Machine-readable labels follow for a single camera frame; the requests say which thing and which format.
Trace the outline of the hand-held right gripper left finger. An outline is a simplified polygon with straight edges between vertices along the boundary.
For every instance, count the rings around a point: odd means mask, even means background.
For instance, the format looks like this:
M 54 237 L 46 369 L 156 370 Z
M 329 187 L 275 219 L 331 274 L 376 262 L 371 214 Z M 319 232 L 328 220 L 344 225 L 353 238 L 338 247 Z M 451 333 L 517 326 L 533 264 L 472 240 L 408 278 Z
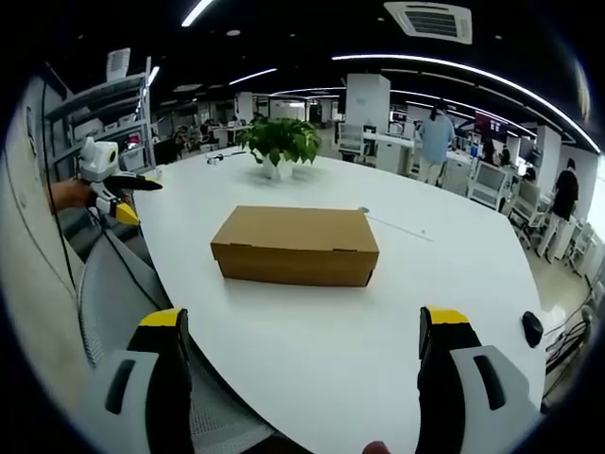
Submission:
M 153 312 L 126 349 L 95 368 L 89 440 L 98 453 L 193 453 L 192 377 L 184 308 Z

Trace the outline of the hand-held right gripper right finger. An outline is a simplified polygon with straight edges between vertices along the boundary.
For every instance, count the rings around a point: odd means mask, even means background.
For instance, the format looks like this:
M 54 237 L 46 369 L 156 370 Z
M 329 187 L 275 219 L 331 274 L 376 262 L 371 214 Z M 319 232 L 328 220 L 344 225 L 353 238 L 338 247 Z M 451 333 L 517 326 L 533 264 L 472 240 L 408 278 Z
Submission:
M 526 376 L 454 309 L 420 309 L 418 453 L 512 453 L 540 419 Z

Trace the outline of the person's left hand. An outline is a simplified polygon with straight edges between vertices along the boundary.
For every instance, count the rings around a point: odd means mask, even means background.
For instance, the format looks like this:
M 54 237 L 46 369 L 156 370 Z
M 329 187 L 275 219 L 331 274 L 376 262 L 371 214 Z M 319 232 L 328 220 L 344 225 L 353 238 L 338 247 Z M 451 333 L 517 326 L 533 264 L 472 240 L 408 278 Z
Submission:
M 95 206 L 96 193 L 80 179 L 70 179 L 50 184 L 45 189 L 49 207 L 53 213 L 68 208 L 90 208 Z

